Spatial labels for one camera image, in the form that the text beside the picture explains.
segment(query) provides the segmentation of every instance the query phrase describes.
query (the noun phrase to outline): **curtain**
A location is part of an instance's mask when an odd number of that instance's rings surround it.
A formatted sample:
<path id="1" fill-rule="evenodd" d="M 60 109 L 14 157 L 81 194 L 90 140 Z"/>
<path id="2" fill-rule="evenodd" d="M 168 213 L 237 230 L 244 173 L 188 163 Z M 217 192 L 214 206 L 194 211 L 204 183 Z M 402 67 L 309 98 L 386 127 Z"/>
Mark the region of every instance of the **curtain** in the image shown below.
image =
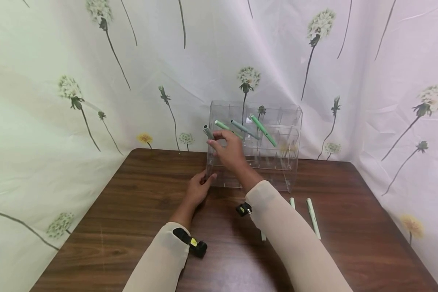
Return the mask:
<path id="1" fill-rule="evenodd" d="M 0 291 L 132 149 L 206 152 L 215 99 L 300 105 L 300 158 L 354 163 L 438 282 L 438 0 L 2 0 Z"/>

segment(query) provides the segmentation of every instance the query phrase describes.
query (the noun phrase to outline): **light green pen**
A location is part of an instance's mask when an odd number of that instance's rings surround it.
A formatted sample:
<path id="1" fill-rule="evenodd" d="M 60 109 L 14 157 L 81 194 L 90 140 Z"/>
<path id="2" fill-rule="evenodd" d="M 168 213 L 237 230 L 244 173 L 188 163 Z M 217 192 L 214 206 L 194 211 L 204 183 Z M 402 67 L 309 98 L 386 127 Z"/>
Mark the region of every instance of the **light green pen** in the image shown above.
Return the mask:
<path id="1" fill-rule="evenodd" d="M 262 125 L 262 123 L 260 123 L 260 121 L 253 115 L 250 116 L 250 120 L 253 121 L 253 123 L 255 123 L 255 125 L 263 132 L 263 135 L 266 136 L 266 138 L 268 138 L 268 140 L 271 142 L 271 144 L 276 147 L 276 141 L 274 141 L 274 139 L 271 137 L 271 135 L 269 135 L 268 131 L 266 130 L 266 128 Z"/>
<path id="2" fill-rule="evenodd" d="M 219 120 L 215 120 L 215 121 L 214 121 L 214 124 L 216 124 L 216 126 L 220 127 L 221 129 L 231 131 L 231 132 L 234 133 L 238 138 L 240 138 L 240 139 L 243 140 L 243 137 L 242 137 L 242 136 L 240 136 L 239 134 L 237 134 L 237 133 L 235 133 L 234 131 L 232 131 L 228 126 L 224 125 L 224 124 L 221 123 Z"/>
<path id="3" fill-rule="evenodd" d="M 311 217 L 311 223 L 313 224 L 313 230 L 315 231 L 316 237 L 321 240 L 320 230 L 318 229 L 318 223 L 316 222 L 315 210 L 313 209 L 313 204 L 311 203 L 311 199 L 307 199 L 308 212 Z"/>

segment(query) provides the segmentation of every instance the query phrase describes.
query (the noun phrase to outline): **arm sleeve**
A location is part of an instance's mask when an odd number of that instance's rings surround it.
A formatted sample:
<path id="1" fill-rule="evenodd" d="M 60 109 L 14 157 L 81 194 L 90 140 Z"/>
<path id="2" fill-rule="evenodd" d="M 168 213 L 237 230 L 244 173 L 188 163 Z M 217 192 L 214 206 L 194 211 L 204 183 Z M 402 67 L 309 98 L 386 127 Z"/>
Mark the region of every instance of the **arm sleeve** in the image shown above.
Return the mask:
<path id="1" fill-rule="evenodd" d="M 152 240 L 136 265 L 123 292 L 175 292 L 178 277 L 188 257 L 189 246 L 172 231 L 182 225 L 169 222 Z"/>
<path id="2" fill-rule="evenodd" d="M 268 238 L 300 292 L 352 292 L 305 219 L 272 187 L 259 182 L 246 196 L 251 219 Z"/>

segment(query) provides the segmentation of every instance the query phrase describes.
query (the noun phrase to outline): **wooden table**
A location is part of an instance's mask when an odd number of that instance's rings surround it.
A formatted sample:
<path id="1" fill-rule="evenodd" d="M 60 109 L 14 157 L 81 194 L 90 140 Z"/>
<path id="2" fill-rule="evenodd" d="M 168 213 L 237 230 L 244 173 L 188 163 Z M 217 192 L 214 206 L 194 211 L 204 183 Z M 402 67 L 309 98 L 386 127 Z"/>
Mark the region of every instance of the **wooden table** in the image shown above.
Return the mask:
<path id="1" fill-rule="evenodd" d="M 132 151 L 31 291 L 121 292 L 205 165 L 204 153 Z M 438 291 L 350 163 L 300 160 L 292 197 L 308 222 L 312 199 L 322 241 L 355 292 Z M 189 255 L 177 291 L 293 291 L 269 242 L 235 212 L 243 201 L 240 190 L 211 189 L 191 228 L 208 252 L 202 260 Z"/>

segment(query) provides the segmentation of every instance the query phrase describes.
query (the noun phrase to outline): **acrylic pen holder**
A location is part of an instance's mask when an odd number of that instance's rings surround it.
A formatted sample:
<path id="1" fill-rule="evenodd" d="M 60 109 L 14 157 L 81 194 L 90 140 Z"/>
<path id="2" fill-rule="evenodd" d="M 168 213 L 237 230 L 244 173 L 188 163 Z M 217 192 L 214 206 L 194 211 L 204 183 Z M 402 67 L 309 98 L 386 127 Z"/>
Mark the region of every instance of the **acrylic pen holder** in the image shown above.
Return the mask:
<path id="1" fill-rule="evenodd" d="M 253 114 L 274 138 L 277 146 L 263 135 L 255 123 L 249 119 Z M 269 181 L 278 191 L 292 191 L 297 178 L 298 147 L 302 127 L 302 109 L 298 105 L 276 105 L 265 103 L 213 101 L 210 106 L 209 127 L 212 131 L 220 130 L 214 124 L 215 120 L 224 123 L 234 132 L 243 136 L 243 152 L 247 162 L 263 178 Z M 242 122 L 243 125 L 259 136 L 259 140 L 240 131 L 231 124 L 231 120 Z M 219 143 L 225 147 L 224 140 Z M 216 173 L 218 177 L 213 182 L 216 187 L 241 188 L 237 178 L 229 172 L 217 156 L 213 156 L 213 148 L 208 147 L 207 173 Z"/>

